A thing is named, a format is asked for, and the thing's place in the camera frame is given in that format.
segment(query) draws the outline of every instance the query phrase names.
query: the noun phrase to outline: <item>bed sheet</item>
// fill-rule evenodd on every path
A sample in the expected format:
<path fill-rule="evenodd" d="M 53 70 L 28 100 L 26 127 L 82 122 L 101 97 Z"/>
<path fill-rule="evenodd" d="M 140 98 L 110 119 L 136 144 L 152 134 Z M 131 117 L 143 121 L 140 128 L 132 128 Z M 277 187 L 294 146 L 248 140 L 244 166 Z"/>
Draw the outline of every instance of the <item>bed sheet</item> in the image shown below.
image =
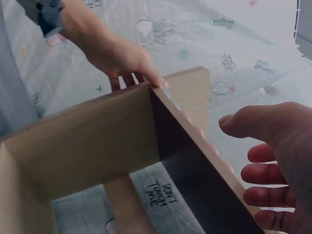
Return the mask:
<path fill-rule="evenodd" d="M 257 142 L 225 136 L 218 119 L 250 104 L 311 105 L 306 78 L 312 67 L 293 40 L 295 0 L 84 2 L 114 32 L 144 46 L 163 75 L 196 66 L 210 69 L 206 135 L 238 178 L 248 163 L 248 148 Z M 41 117 L 111 91 L 107 77 L 70 41 L 59 35 L 46 41 L 15 1 L 2 3 L 22 80 Z M 158 233 L 204 233 L 160 163 L 131 178 Z M 155 200 L 155 188 L 166 186 L 173 197 Z M 60 234 L 117 233 L 102 186 L 56 200 L 55 210 Z"/>

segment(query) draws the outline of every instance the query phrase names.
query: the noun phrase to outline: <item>wooden frame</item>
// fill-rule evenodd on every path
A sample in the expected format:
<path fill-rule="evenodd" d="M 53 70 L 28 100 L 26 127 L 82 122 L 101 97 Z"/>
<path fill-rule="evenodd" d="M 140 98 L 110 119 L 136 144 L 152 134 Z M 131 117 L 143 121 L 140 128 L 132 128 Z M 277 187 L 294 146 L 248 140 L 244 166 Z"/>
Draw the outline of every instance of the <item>wooden frame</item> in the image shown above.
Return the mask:
<path fill-rule="evenodd" d="M 167 78 L 171 99 L 205 127 L 208 70 L 196 68 Z M 183 91 L 186 84 L 193 86 L 193 94 Z M 205 231 L 263 233 L 252 219 L 258 209 L 242 202 L 242 185 L 172 100 L 162 90 L 140 84 L 3 139 L 0 233 L 56 234 L 50 200 L 103 183 L 120 232 L 154 234 L 128 174 L 158 161 Z M 209 217 L 211 212 L 223 218 Z"/>

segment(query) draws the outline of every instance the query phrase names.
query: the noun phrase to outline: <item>wooden board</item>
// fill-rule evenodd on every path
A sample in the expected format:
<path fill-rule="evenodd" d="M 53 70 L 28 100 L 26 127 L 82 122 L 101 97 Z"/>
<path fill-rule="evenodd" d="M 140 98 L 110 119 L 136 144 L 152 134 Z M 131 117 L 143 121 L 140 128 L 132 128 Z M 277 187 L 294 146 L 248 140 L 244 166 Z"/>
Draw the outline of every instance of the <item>wooden board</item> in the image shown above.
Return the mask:
<path fill-rule="evenodd" d="M 0 146 L 0 233 L 57 234 L 52 204 Z"/>
<path fill-rule="evenodd" d="M 187 112 L 192 124 L 206 130 L 208 126 L 210 72 L 204 67 L 166 76 L 168 93 Z"/>
<path fill-rule="evenodd" d="M 151 92 L 160 159 L 206 233 L 264 233 L 242 184 L 158 89 Z"/>
<path fill-rule="evenodd" d="M 4 144 L 51 199 L 139 170 L 159 161 L 149 86 L 84 103 Z"/>
<path fill-rule="evenodd" d="M 104 183 L 121 234 L 156 234 L 128 174 Z"/>

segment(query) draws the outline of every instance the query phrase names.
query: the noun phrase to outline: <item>wrist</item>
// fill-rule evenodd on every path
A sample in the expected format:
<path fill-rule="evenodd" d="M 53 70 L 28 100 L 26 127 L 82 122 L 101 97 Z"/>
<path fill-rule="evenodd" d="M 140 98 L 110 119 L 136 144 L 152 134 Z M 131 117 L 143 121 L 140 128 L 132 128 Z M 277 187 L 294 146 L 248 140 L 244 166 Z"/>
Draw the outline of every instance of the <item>wrist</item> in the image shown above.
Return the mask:
<path fill-rule="evenodd" d="M 85 53 L 92 46 L 106 45 L 103 41 L 109 41 L 112 32 L 91 9 L 80 0 L 62 0 L 62 3 L 65 7 L 61 18 L 65 27 L 61 34 Z"/>

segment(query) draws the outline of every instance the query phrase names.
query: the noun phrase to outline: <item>hand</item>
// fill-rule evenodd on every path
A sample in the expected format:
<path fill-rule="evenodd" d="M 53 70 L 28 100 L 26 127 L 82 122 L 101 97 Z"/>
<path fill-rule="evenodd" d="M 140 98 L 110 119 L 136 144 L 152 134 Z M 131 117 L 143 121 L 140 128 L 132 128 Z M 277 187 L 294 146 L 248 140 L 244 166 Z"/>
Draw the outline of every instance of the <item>hand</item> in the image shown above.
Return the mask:
<path fill-rule="evenodd" d="M 259 211 L 256 223 L 263 229 L 290 234 L 312 233 L 312 109 L 297 104 L 248 106 L 220 119 L 226 134 L 253 137 L 267 144 L 251 148 L 242 178 L 255 184 L 281 184 L 280 188 L 250 188 L 247 204 L 259 207 L 293 207 L 294 213 Z M 277 164 L 263 164 L 277 160 Z"/>
<path fill-rule="evenodd" d="M 135 85 L 132 74 L 138 82 L 147 80 L 157 87 L 168 87 L 143 47 L 111 32 L 82 1 L 61 1 L 65 5 L 61 12 L 65 25 L 62 34 L 109 77 L 112 91 L 120 89 L 118 77 L 123 77 L 127 87 Z"/>
<path fill-rule="evenodd" d="M 112 91 L 120 89 L 118 77 L 123 78 L 127 87 L 135 85 L 132 73 L 140 83 L 149 81 L 157 87 L 168 87 L 143 47 L 113 33 L 102 43 L 106 43 L 102 49 L 89 44 L 85 54 L 96 68 L 109 77 Z"/>

